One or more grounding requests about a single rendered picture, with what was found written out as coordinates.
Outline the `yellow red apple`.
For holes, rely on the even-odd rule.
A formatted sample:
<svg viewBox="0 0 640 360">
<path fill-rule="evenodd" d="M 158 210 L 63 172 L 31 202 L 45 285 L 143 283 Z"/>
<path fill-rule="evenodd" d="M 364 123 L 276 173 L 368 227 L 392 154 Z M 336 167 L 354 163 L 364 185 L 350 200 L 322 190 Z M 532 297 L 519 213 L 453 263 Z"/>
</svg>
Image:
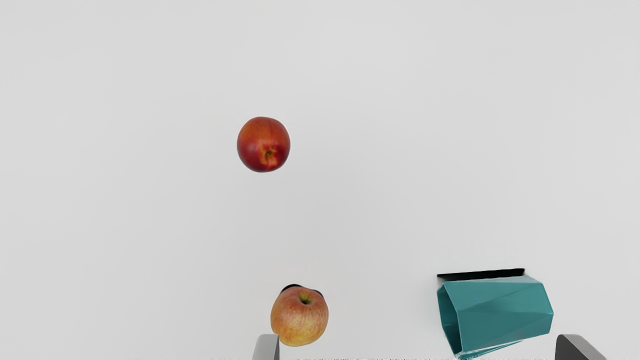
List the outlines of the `yellow red apple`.
<svg viewBox="0 0 640 360">
<path fill-rule="evenodd" d="M 329 306 L 321 292 L 299 284 L 284 287 L 270 310 L 270 328 L 285 346 L 307 346 L 323 335 Z"/>
</svg>

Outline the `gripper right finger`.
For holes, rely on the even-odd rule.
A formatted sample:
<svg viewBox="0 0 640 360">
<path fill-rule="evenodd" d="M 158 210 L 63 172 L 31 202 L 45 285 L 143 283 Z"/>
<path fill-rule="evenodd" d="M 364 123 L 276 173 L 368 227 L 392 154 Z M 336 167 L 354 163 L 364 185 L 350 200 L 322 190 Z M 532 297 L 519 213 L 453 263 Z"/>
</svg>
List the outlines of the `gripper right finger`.
<svg viewBox="0 0 640 360">
<path fill-rule="evenodd" d="M 555 360 L 607 360 L 607 358 L 581 335 L 562 333 L 556 339 Z"/>
</svg>

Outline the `teal faceted mug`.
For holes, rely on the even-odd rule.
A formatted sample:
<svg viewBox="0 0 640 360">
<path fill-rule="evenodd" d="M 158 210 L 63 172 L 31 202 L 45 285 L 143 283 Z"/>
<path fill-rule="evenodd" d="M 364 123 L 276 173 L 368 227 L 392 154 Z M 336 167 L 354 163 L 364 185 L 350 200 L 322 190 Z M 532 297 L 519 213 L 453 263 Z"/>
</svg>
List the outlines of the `teal faceted mug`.
<svg viewBox="0 0 640 360">
<path fill-rule="evenodd" d="M 553 324 L 546 288 L 527 275 L 443 281 L 436 295 L 442 330 L 460 360 L 546 335 Z"/>
</svg>

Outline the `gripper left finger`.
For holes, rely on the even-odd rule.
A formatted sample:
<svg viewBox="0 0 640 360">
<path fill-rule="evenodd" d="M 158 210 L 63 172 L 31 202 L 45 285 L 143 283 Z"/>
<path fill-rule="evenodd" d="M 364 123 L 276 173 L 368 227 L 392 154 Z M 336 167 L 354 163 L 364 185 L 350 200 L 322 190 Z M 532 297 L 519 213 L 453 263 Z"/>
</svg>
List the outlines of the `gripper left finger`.
<svg viewBox="0 0 640 360">
<path fill-rule="evenodd" d="M 252 360 L 281 360 L 280 337 L 276 333 L 259 335 L 254 346 Z"/>
</svg>

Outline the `dark red apple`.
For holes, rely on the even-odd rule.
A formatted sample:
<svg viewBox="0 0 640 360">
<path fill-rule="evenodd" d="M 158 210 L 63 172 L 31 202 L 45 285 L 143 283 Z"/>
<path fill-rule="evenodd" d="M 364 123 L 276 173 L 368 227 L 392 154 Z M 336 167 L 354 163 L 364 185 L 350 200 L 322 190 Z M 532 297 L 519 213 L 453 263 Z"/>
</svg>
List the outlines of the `dark red apple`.
<svg viewBox="0 0 640 360">
<path fill-rule="evenodd" d="M 280 169 L 290 151 L 290 134 L 283 123 L 275 118 L 251 118 L 238 132 L 238 157 L 255 173 L 270 173 Z"/>
</svg>

